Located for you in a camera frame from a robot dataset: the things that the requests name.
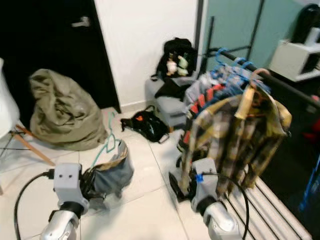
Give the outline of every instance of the hanging clothes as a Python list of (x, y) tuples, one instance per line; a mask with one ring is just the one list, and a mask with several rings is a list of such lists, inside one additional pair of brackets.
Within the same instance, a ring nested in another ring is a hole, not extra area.
[(201, 94), (198, 99), (190, 106), (188, 112), (186, 113), (185, 126), (183, 129), (184, 133), (180, 136), (180, 140), (178, 141), (178, 144), (176, 146), (180, 152), (188, 150), (190, 130), (194, 118), (199, 110), (202, 109), (207, 102), (210, 102), (213, 98), (215, 98), (216, 92), (224, 88), (225, 86), (222, 84), (218, 84), (209, 88), (204, 94)]
[[(195, 115), (195, 118), (199, 116), (199, 114), (201, 114), (203, 110), (205, 110), (207, 107), (211, 106), (212, 104), (215, 104), (220, 100), (242, 94), (244, 92), (243, 86), (245, 86), (246, 83), (247, 83), (246, 81), (244, 81), (241, 78), (236, 78), (236, 76), (233, 79), (229, 80), (228, 86), (223, 90), (216, 92), (216, 94), (214, 95), (214, 98), (212, 98), (201, 109), (199, 109), (198, 113)], [(259, 85), (259, 87), (262, 88), (264, 91), (266, 91), (268, 94), (270, 94), (271, 92), (270, 87), (263, 84), (261, 81), (257, 81), (256, 84)]]
[(188, 110), (201, 94), (204, 94), (213, 85), (217, 84), (219, 84), (219, 82), (211, 77), (210, 72), (202, 74), (199, 79), (185, 91), (183, 102), (186, 109)]
[[(207, 147), (207, 157), (223, 175), (239, 181), (244, 168), (249, 166), (242, 186), (253, 187), (255, 180), (265, 170), (272, 156), (287, 135), (292, 116), (279, 102), (264, 91), (259, 91), (266, 100), (260, 108), (247, 102), (254, 90), (248, 86), (243, 95), (218, 101), (206, 108), (192, 124), (188, 151), (182, 154), (182, 178), (180, 188), (187, 193), (189, 171), (194, 153)], [(229, 182), (218, 180), (218, 196), (225, 193)]]

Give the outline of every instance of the orange tag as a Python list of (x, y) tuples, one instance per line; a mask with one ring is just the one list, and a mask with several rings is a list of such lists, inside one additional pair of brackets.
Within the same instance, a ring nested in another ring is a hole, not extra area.
[(142, 121), (144, 118), (142, 116), (138, 116), (135, 119), (137, 119), (138, 121)]

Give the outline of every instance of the gray cloth bag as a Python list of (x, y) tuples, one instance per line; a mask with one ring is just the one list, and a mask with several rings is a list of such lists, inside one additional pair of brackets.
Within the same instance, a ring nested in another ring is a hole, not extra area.
[(128, 147), (121, 140), (118, 145), (118, 154), (113, 155), (112, 159), (94, 168), (94, 189), (101, 194), (115, 193), (121, 196), (122, 189), (130, 184), (134, 174)]
[(104, 143), (101, 110), (75, 81), (49, 69), (37, 70), (29, 81), (36, 100), (30, 129), (37, 138), (72, 151)]

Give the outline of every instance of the plaid shirt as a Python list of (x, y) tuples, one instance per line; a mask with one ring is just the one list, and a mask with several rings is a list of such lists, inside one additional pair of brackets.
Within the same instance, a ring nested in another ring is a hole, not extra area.
[(191, 105), (189, 111), (186, 113), (184, 134), (181, 135), (180, 140), (176, 146), (180, 152), (188, 150), (190, 130), (197, 113), (204, 107), (207, 102), (210, 102), (214, 98), (214, 94), (216, 91), (219, 91), (223, 88), (224, 86), (221, 84), (209, 88), (204, 94), (201, 94), (198, 97), (194, 104)]
[[(241, 181), (243, 187), (253, 187), (287, 135), (292, 116), (270, 95), (260, 108), (253, 107), (254, 89), (247, 87), (243, 95), (221, 100), (207, 107), (193, 121), (188, 151), (182, 154), (182, 178), (179, 182), (188, 192), (189, 172), (194, 153), (207, 148), (207, 157), (215, 162), (219, 173)], [(232, 184), (219, 178), (218, 196), (232, 190)]]

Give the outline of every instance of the baseboard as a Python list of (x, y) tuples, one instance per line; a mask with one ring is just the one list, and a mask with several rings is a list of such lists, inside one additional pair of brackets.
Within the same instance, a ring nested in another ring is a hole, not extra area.
[(152, 102), (152, 100), (136, 101), (133, 103), (121, 105), (120, 107), (123, 113), (137, 112), (145, 109), (148, 105), (151, 105)]

